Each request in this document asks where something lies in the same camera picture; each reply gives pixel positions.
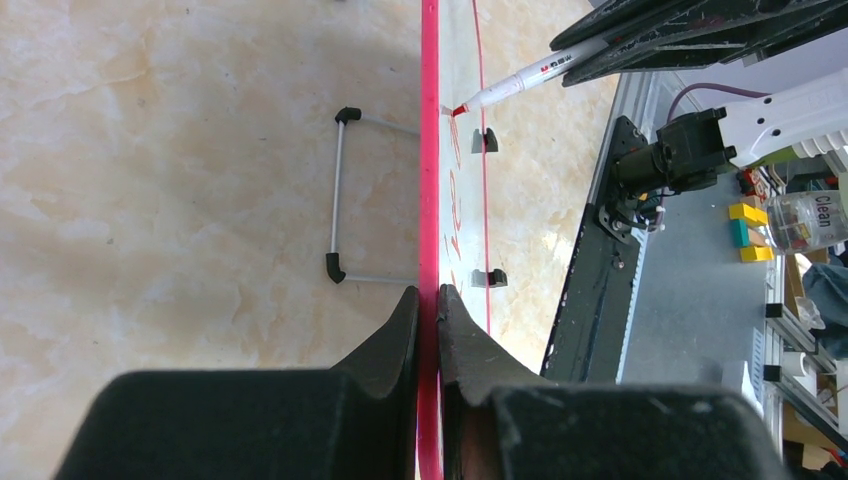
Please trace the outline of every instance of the black metal frame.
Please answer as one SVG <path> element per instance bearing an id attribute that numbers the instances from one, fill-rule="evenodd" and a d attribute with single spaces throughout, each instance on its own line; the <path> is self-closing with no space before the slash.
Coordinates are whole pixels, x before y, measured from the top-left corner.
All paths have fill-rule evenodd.
<path id="1" fill-rule="evenodd" d="M 703 68 L 778 55 L 848 26 L 848 0 L 610 0 L 554 38 L 562 50 L 603 35 L 610 46 L 563 86 L 612 73 Z"/>
<path id="2" fill-rule="evenodd" d="M 630 227 L 614 225 L 616 160 L 647 142 L 633 122 L 619 117 L 600 167 L 596 196 L 583 210 L 541 375 L 557 382 L 615 382 L 627 329 L 639 244 Z"/>

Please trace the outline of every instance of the marble floor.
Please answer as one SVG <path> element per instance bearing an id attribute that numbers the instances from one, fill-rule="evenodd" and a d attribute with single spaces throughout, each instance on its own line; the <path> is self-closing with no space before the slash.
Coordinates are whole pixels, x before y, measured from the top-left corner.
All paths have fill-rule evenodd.
<path id="1" fill-rule="evenodd" d="M 479 0 L 484 75 L 583 0 Z M 417 2 L 0 4 L 0 478 L 45 478 L 89 402 L 144 368 L 326 366 L 401 287 L 326 277 L 336 111 L 416 126 Z M 616 79 L 487 113 L 493 336 L 537 370 Z M 340 252 L 417 274 L 417 140 L 349 129 Z"/>

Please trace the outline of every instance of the wire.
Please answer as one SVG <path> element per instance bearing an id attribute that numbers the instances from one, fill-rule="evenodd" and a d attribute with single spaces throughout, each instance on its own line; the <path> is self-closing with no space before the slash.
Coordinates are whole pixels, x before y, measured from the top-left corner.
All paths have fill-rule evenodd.
<path id="1" fill-rule="evenodd" d="M 671 108 L 668 109 L 668 118 L 666 119 L 666 123 L 670 122 L 672 118 L 674 118 L 674 111 L 677 110 L 677 105 L 679 105 L 680 101 L 683 100 L 683 97 L 692 90 L 717 90 L 719 92 L 730 93 L 748 98 L 761 98 L 771 95 L 770 93 L 745 90 L 744 88 L 731 87 L 730 85 L 723 85 L 721 83 L 693 83 L 681 90 L 680 93 L 674 97 L 674 100 L 671 102 Z"/>

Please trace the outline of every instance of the white robot part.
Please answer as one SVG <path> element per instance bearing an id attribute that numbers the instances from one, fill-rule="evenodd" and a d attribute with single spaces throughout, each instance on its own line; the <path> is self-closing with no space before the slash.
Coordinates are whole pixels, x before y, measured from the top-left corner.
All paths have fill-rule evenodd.
<path id="1" fill-rule="evenodd" d="M 736 148 L 737 167 L 789 146 L 804 157 L 826 153 L 848 145 L 848 69 L 724 108 L 719 129 L 724 146 Z"/>

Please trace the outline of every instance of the marker pen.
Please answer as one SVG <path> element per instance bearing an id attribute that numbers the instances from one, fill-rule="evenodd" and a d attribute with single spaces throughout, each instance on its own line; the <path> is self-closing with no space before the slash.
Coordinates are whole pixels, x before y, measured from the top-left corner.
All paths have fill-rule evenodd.
<path id="1" fill-rule="evenodd" d="M 541 85 L 548 80 L 562 75 L 571 67 L 600 52 L 608 45 L 601 37 L 593 37 L 565 50 L 560 50 L 529 67 L 522 68 L 514 75 L 501 80 L 491 87 L 480 90 L 470 100 L 454 110 L 453 115 L 457 116 L 469 110 L 494 105 L 516 93 Z"/>

